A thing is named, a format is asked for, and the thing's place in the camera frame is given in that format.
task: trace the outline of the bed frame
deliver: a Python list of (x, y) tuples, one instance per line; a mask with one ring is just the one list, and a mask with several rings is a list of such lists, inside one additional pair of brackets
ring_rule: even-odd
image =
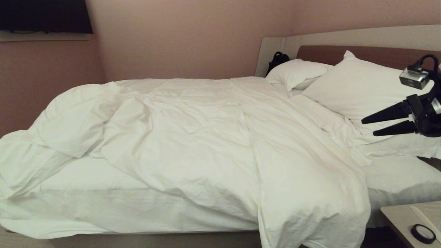
[[(265, 76), (268, 62), (277, 51), (291, 59), (337, 64), (346, 50), (358, 58), (384, 66), (403, 69), (427, 53), (441, 58), (441, 25), (387, 27), (349, 30), (293, 37), (264, 38), (259, 52), (256, 76)], [(433, 63), (426, 66), (433, 68)], [(434, 165), (440, 160), (432, 161)], [(259, 248), (258, 231), (229, 233), (170, 233), (136, 235), (76, 235), (50, 240), (58, 247), (198, 247)]]

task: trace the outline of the bed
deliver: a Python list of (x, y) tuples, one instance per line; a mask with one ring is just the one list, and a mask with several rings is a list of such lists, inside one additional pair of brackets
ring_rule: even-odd
[[(358, 59), (393, 68), (403, 68), (428, 52), (302, 46), (297, 58), (335, 65), (342, 61), (346, 50)], [(155, 98), (145, 97), (151, 93), (155, 93)], [(34, 131), (2, 139), (3, 151), (20, 148), (19, 141), (28, 142), (26, 149), (20, 148), (23, 156), (15, 159), (13, 162), (19, 161), (15, 164), (23, 166), (20, 161), (27, 159), (41, 166), (30, 168), (29, 177), (14, 171), (16, 168), (2, 171), (0, 224), (41, 239), (78, 233), (237, 232), (260, 228), (264, 247), (355, 247), (363, 239), (366, 226), (384, 224), (379, 214), (381, 206), (441, 199), (441, 173), (435, 168), (416, 156), (376, 157), (376, 148), (369, 144), (348, 144), (348, 139), (335, 135), (333, 128), (341, 127), (329, 124), (330, 119), (323, 117), (328, 112), (314, 105), (316, 101), (288, 95), (283, 84), (270, 84), (255, 77), (221, 81), (125, 80), (71, 91), (51, 103), (34, 123)], [(173, 107), (182, 96), (185, 111)], [(80, 106), (87, 101), (91, 103)], [(92, 119), (81, 114), (86, 108), (88, 113), (96, 113)], [(333, 115), (330, 118), (342, 117), (335, 112), (329, 114)], [(52, 121), (54, 124), (48, 121), (60, 115), (56, 122)], [(149, 119), (153, 115), (167, 118)], [(172, 127), (170, 118), (179, 121), (174, 121)], [(92, 124), (85, 127), (86, 119)], [(80, 121), (78, 125), (72, 125), (76, 121)], [(105, 142), (102, 138), (91, 139), (104, 132), (95, 130), (103, 123), (111, 136)], [(67, 131), (60, 125), (81, 128)], [(112, 133), (120, 128), (124, 132)], [(160, 132), (152, 133), (153, 128)], [(84, 130), (86, 135), (79, 135)], [(157, 136), (154, 146), (136, 139), (152, 134)], [(294, 142), (287, 142), (284, 137), (291, 135), (295, 136), (291, 140)], [(193, 146), (198, 141), (192, 137), (202, 140), (203, 146)], [(29, 140), (39, 148), (56, 147), (59, 154), (54, 158), (51, 153), (48, 160), (57, 160), (58, 165), (47, 167), (25, 156), (31, 147)], [(154, 152), (122, 152), (130, 146), (139, 150), (142, 145), (143, 151)], [(158, 147), (170, 152), (164, 153)], [(363, 147), (371, 156), (360, 156), (354, 147)], [(294, 150), (295, 154), (287, 155)], [(133, 158), (152, 166), (146, 171)], [(167, 161), (169, 167), (158, 166), (158, 161)], [(293, 162), (307, 166), (294, 170), (286, 166)], [(9, 175), (20, 182), (6, 178)], [(311, 179), (323, 182), (311, 183)], [(312, 189), (304, 191), (302, 187)], [(297, 199), (292, 201), (284, 195), (295, 195)], [(334, 197), (343, 200), (345, 206), (335, 203)], [(302, 204), (300, 208), (296, 206), (298, 202)], [(342, 212), (347, 216), (339, 218)], [(352, 237), (330, 230), (354, 222), (360, 225), (352, 225)], [(334, 239), (324, 235), (334, 235)]]

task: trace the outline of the brown headboard panel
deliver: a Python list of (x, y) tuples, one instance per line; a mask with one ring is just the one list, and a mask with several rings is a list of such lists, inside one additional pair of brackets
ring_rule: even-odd
[[(297, 52), (297, 58), (312, 62), (336, 65), (343, 60), (346, 50), (351, 51), (359, 59), (370, 61), (383, 66), (404, 69), (415, 63), (422, 56), (431, 53), (441, 60), (441, 52), (385, 48), (368, 46), (332, 46), (332, 45), (304, 45)], [(424, 68), (432, 70), (434, 63), (432, 59), (424, 61)]]

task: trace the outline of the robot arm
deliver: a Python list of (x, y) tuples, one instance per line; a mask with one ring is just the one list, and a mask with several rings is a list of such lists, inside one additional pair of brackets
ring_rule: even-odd
[[(432, 71), (421, 68), (424, 60), (429, 57), (435, 62)], [(441, 73), (438, 72), (438, 65), (438, 58), (428, 54), (408, 66), (400, 75), (401, 83), (422, 90), (429, 80), (433, 80), (435, 84), (430, 92), (421, 96), (408, 96), (402, 102), (365, 117), (362, 123), (408, 118), (412, 115), (414, 121), (406, 120), (374, 131), (374, 136), (420, 133), (427, 137), (441, 137)]]

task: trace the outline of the pillowcase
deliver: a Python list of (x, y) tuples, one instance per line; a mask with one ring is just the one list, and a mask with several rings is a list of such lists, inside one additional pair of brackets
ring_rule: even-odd
[(288, 91), (294, 88), (304, 90), (332, 67), (328, 64), (295, 59), (276, 66), (266, 79), (271, 84), (285, 84)]
[(441, 159), (439, 137), (430, 138), (415, 133), (400, 134), (367, 144), (369, 138), (357, 131), (348, 118), (304, 95), (295, 96), (292, 100), (297, 108), (313, 119), (336, 144), (344, 148), (360, 164), (369, 163), (378, 157), (418, 156)]
[(360, 60), (347, 52), (342, 62), (318, 78), (302, 94), (348, 118), (368, 143), (372, 143), (390, 137), (375, 137), (373, 131), (405, 119), (362, 124), (364, 117), (401, 102), (409, 95), (425, 94), (434, 85), (430, 81), (424, 90), (407, 87), (401, 84), (400, 74), (401, 70)]

